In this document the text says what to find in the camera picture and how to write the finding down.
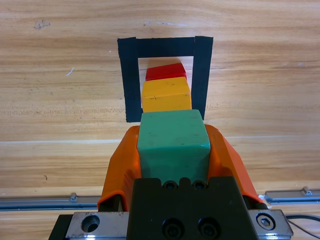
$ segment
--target metal plate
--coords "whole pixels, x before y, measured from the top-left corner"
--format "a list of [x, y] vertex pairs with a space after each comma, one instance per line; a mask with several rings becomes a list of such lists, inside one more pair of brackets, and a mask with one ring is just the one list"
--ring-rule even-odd
[[[293, 236], [293, 231], [281, 210], [249, 210], [248, 212], [259, 240], [290, 240]], [[272, 230], [267, 230], [258, 223], [257, 219], [261, 219], [263, 215], [274, 221]], [[82, 229], [82, 225], [86, 218], [92, 216], [99, 218], [99, 224], [92, 232], [86, 232]], [[125, 240], [128, 219], [129, 212], [75, 212], [66, 238], [69, 240]]]
[[[126, 239], [129, 212], [75, 212], [66, 233], [67, 239]], [[90, 225], [97, 225], [87, 232]]]
[[[252, 223], [259, 240], [290, 240], [294, 235], [284, 213], [281, 210], [249, 210]], [[259, 222], [261, 216], [273, 220], [270, 225], [273, 226], [271, 230], [267, 230], [268, 226], [262, 226]]]

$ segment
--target cube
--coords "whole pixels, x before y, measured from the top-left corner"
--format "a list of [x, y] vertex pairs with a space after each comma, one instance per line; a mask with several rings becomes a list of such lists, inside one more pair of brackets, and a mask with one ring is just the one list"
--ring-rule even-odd
[[142, 108], [144, 113], [192, 109], [191, 92], [186, 78], [144, 82]]
[[185, 77], [187, 74], [182, 63], [151, 67], [146, 70], [146, 81]]
[[143, 113], [137, 149], [143, 178], [207, 181], [211, 146], [198, 110]]

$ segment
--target green block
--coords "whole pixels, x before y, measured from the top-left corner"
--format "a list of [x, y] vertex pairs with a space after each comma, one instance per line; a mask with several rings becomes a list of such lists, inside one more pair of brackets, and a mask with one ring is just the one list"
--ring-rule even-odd
[[211, 147], [198, 110], [143, 113], [137, 148], [143, 178], [207, 181]]

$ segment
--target metal rail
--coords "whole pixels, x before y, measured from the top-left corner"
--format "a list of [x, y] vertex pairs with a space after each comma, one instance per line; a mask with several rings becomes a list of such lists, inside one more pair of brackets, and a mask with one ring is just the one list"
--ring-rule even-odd
[[1, 198], [0, 211], [96, 210], [100, 196], [50, 196]]

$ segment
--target stacked blocks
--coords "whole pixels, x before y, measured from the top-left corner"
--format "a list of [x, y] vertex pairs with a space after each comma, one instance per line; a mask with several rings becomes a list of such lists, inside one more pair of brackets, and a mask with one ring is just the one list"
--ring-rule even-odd
[[144, 113], [192, 109], [191, 91], [181, 63], [149, 68], [145, 80]]
[[143, 178], [207, 181], [211, 147], [198, 110], [143, 113], [137, 149]]

